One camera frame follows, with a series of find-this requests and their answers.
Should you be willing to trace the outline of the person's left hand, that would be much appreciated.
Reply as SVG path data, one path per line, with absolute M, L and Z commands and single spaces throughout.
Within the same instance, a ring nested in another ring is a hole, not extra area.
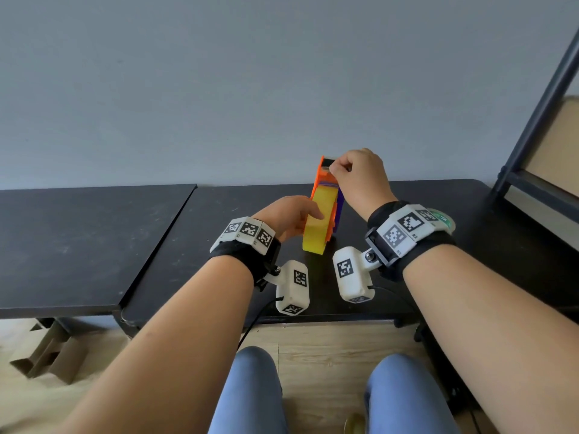
M 307 196 L 285 196 L 264 207 L 251 218 L 267 224 L 280 242 L 303 235 L 306 221 L 300 220 L 296 200 L 310 200 Z

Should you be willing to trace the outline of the orange plastic frame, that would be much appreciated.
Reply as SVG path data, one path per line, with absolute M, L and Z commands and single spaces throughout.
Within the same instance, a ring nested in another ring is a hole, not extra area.
M 324 156 L 321 157 L 320 163 L 319 163 L 317 170 L 316 170 L 315 182 L 313 185 L 310 199 L 314 198 L 315 191 L 319 186 L 336 188 L 337 194 L 338 194 L 339 185 L 338 185 L 337 181 L 335 180 L 335 178 L 329 172 L 329 166 L 331 166 L 331 164 L 333 162 L 335 162 L 334 158 L 329 158 L 329 157 L 324 157 Z M 336 230 L 334 229 L 336 208 L 337 208 L 337 197 L 335 199 L 335 202 L 334 202 L 334 205 L 332 208 L 331 218 L 330 218 L 329 224 L 328 224 L 326 241 L 329 241 L 331 236 L 337 232 L 337 229 Z

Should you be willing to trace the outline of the yellow plastic block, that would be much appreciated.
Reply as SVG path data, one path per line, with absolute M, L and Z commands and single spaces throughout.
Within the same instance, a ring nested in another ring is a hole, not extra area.
M 302 250 L 304 252 L 322 255 L 327 242 L 331 239 L 336 225 L 337 199 L 339 188 L 319 184 L 312 194 L 315 202 L 323 214 L 323 219 L 309 216 L 302 236 Z

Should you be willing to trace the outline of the person's left forearm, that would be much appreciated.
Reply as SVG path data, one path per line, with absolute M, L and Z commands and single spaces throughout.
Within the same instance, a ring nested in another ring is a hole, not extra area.
M 113 359 L 55 433 L 206 433 L 253 290 L 241 261 L 210 259 Z

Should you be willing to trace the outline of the person's right forearm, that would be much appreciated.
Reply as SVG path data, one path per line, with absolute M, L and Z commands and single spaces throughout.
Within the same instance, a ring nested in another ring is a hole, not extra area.
M 452 245 L 403 279 L 501 434 L 579 434 L 578 324 Z

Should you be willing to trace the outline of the left wristband with marker tags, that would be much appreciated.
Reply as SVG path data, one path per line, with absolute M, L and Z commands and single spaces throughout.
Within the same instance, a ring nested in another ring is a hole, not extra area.
M 265 276 L 276 272 L 281 242 L 275 231 L 265 222 L 251 217 L 236 218 L 210 249 L 209 258 L 231 256 L 242 262 L 251 272 L 254 287 L 263 291 Z

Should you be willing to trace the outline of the wristband with marker tags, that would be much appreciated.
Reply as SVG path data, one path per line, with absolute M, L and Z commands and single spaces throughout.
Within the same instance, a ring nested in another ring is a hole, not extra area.
M 209 258 L 231 256 L 242 262 L 251 272 L 254 287 L 263 291 L 265 276 L 276 272 L 281 242 L 275 231 L 265 222 L 251 217 L 236 218 L 210 249 Z
M 386 203 L 367 221 L 366 243 L 377 256 L 380 274 L 402 282 L 404 269 L 428 250 L 456 245 L 448 226 L 431 210 L 406 201 Z

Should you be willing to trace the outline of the right wristband with marker tags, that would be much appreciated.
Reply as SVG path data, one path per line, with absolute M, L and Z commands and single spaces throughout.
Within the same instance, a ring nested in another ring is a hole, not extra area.
M 456 245 L 448 226 L 431 210 L 406 201 L 386 203 L 367 221 L 366 243 L 377 256 L 380 274 L 402 282 L 404 269 L 428 250 Z

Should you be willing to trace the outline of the green white round roll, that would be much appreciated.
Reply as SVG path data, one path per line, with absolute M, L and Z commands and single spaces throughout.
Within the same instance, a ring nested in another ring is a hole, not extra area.
M 439 221 L 443 222 L 448 229 L 448 232 L 452 235 L 456 229 L 455 221 L 446 213 L 439 211 L 437 209 L 428 208 L 428 210 L 436 217 Z

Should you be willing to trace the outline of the person's left leg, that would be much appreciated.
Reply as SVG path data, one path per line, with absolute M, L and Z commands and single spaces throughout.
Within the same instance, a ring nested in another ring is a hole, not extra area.
M 207 434 L 289 434 L 276 364 L 263 348 L 236 353 Z

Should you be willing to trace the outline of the person's leg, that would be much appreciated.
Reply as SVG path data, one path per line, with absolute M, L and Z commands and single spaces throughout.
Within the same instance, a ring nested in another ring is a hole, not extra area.
M 423 363 L 385 357 L 365 388 L 366 434 L 460 434 L 444 394 Z
M 276 364 L 263 348 L 236 353 L 207 434 L 289 434 Z

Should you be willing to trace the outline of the person's right leg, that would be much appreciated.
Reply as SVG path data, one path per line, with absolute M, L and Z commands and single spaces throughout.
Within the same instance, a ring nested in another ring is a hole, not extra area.
M 444 394 L 423 363 L 385 357 L 365 388 L 366 434 L 460 434 Z

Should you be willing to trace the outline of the beige board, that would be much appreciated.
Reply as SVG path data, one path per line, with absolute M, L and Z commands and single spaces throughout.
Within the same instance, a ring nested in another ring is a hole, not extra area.
M 562 101 L 524 169 L 579 198 L 579 95 Z

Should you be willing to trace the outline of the brown cardboard box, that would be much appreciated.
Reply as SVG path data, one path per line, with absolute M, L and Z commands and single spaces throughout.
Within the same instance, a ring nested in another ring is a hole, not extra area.
M 24 334 L 9 365 L 26 379 L 49 387 L 71 385 L 83 366 L 89 349 L 59 321 L 37 321 Z

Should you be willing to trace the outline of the black metal shelf frame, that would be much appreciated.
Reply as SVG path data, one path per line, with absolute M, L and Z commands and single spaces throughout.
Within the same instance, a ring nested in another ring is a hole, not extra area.
M 567 94 L 578 74 L 579 27 L 492 187 L 493 193 L 499 198 L 505 197 L 511 188 L 515 188 L 528 199 L 532 198 L 566 218 L 567 223 L 574 223 L 574 227 L 562 228 L 559 237 L 576 250 L 579 250 L 579 198 L 525 171 L 524 167 L 562 101 L 569 96 L 579 95 Z

